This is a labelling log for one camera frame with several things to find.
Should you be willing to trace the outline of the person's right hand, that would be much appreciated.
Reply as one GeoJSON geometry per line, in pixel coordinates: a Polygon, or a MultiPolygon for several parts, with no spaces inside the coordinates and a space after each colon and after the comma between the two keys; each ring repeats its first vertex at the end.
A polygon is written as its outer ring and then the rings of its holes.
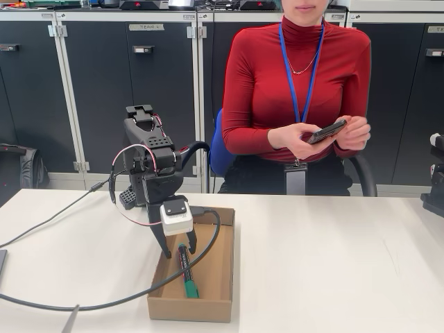
{"type": "Polygon", "coordinates": [[[267,134],[268,142],[274,149],[287,148],[299,160],[305,160],[310,156],[324,151],[336,139],[336,136],[328,137],[316,144],[308,144],[302,141],[304,133],[314,133],[320,130],[316,125],[306,123],[294,123],[288,126],[270,129],[267,134]]]}

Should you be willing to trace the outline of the person's left hand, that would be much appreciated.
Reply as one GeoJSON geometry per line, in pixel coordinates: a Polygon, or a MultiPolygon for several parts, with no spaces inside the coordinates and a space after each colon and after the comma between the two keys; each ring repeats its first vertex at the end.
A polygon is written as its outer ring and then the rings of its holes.
{"type": "Polygon", "coordinates": [[[370,125],[367,118],[346,115],[336,121],[346,122],[344,128],[336,135],[336,145],[342,150],[363,150],[370,139],[370,125]]]}

